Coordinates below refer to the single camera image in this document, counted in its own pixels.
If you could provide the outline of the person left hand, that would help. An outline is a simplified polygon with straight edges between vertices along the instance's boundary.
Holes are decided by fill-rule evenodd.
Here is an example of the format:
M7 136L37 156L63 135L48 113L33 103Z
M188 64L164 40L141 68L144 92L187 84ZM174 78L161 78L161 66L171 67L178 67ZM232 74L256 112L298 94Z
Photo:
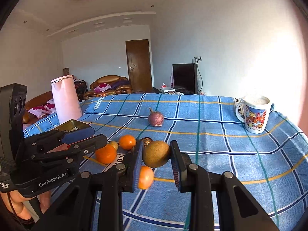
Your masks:
M13 212L14 208L17 216L21 219L29 220L32 218L30 212L25 207L24 202L29 201L30 198L23 197L17 190L10 192L10 200L12 207L8 200L8 193L1 193L1 198L10 212ZM42 213L45 213L46 210L50 207L51 192L47 191L39 195L40 198L40 208Z

